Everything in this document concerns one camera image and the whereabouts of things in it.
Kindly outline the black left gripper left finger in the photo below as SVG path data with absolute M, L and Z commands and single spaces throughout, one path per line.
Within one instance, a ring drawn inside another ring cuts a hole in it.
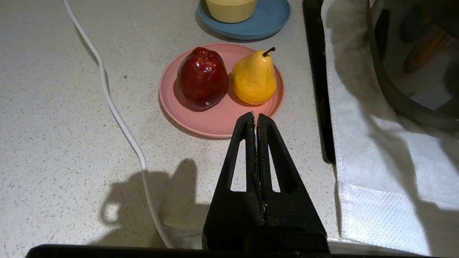
M 246 191 L 231 190 L 239 145 L 245 140 Z M 252 112 L 239 117 L 220 171 L 202 231 L 202 248 L 244 251 L 251 232 L 263 226 L 259 162 Z

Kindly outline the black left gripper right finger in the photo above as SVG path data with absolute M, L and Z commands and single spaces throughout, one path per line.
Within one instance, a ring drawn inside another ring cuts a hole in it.
M 260 114 L 257 133 L 263 231 L 269 248 L 328 252 L 326 230 L 277 125 Z

